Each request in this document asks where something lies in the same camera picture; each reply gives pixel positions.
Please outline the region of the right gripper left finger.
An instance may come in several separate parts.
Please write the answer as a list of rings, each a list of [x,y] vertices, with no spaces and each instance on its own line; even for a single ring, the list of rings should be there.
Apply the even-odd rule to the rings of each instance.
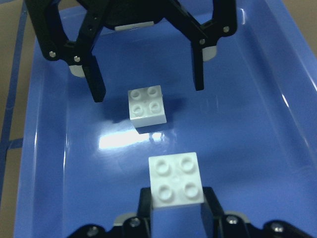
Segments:
[[[114,225],[107,231],[102,226],[88,224],[69,235],[70,238],[150,238],[152,196],[149,187],[140,190],[136,215],[126,218],[121,225]]]

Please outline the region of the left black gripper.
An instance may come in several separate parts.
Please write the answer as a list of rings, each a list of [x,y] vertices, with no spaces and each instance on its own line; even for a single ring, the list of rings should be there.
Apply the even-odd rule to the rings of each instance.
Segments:
[[[48,60],[63,60],[82,65],[90,92],[96,103],[104,100],[106,87],[93,47],[101,30],[162,19],[169,21],[191,42],[193,65],[203,63],[202,49],[216,46],[221,37],[237,30],[236,2],[213,1],[211,20],[200,24],[177,0],[80,0],[86,9],[76,41],[68,39],[58,11],[57,0],[27,0],[26,6],[42,53]]]

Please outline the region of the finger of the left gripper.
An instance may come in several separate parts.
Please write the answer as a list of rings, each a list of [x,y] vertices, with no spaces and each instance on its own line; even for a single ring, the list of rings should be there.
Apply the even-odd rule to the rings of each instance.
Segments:
[[[193,43],[191,43],[191,58],[195,89],[196,91],[204,90],[203,51]]]

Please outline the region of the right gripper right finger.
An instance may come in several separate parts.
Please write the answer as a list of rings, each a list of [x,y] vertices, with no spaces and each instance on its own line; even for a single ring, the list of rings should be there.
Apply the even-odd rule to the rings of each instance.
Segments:
[[[203,187],[201,217],[209,238],[310,238],[311,235],[282,220],[271,220],[257,228],[238,213],[225,213],[214,190]]]

